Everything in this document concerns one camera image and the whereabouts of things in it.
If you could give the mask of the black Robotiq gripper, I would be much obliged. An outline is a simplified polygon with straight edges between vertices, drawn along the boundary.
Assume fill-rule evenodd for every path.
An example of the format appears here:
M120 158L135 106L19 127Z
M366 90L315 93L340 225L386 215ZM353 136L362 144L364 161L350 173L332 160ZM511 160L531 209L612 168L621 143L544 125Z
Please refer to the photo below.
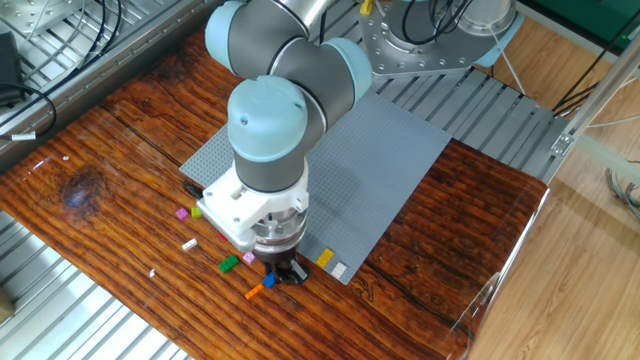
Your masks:
M307 266L297 260L297 254L296 248L275 253L255 251L255 256L264 265L271 283L283 282L286 285L301 286L309 279L311 273Z

